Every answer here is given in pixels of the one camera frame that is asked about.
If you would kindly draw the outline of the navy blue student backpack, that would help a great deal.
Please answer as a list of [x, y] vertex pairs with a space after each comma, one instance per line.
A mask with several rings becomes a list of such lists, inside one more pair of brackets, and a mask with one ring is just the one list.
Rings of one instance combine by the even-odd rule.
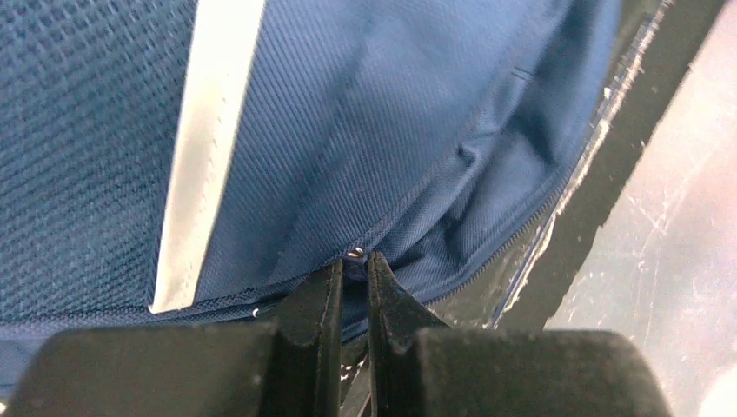
[[174, 164], [200, 1], [1, 4], [1, 395], [72, 328], [248, 319], [352, 250], [417, 300], [569, 178], [618, 1], [221, 1], [226, 163]]

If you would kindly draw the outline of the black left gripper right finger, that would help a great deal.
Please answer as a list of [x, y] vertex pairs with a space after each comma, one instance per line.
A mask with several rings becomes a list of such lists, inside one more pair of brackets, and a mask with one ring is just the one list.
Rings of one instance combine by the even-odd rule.
[[668, 416], [644, 356], [607, 331], [452, 328], [368, 259], [375, 416]]

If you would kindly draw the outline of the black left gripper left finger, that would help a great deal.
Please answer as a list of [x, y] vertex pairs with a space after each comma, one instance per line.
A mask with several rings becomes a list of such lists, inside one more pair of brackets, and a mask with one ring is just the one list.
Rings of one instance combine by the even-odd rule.
[[342, 264], [310, 275], [262, 318], [107, 328], [47, 341], [9, 416], [335, 416]]

